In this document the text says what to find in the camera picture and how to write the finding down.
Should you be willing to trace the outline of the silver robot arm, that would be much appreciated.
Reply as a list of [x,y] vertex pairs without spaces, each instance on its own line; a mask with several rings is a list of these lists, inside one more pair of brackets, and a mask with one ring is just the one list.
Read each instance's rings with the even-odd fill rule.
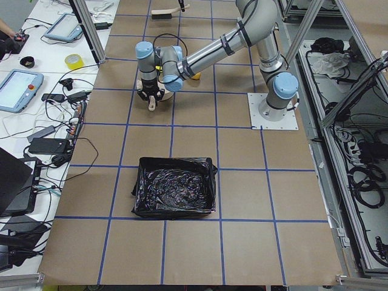
[[184,56],[178,45],[157,47],[148,41],[135,46],[140,72],[139,97],[153,111],[166,91],[178,92],[183,82],[242,48],[255,46],[259,69],[269,90],[265,107],[287,110],[298,90],[298,80],[284,65],[275,38],[278,9],[274,1],[236,1],[240,13],[236,26],[191,55]]

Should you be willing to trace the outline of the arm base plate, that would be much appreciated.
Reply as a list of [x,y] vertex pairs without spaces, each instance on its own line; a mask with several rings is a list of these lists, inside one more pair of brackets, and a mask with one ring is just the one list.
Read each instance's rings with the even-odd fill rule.
[[277,110],[267,104],[267,93],[248,93],[251,129],[298,130],[292,101],[285,109]]

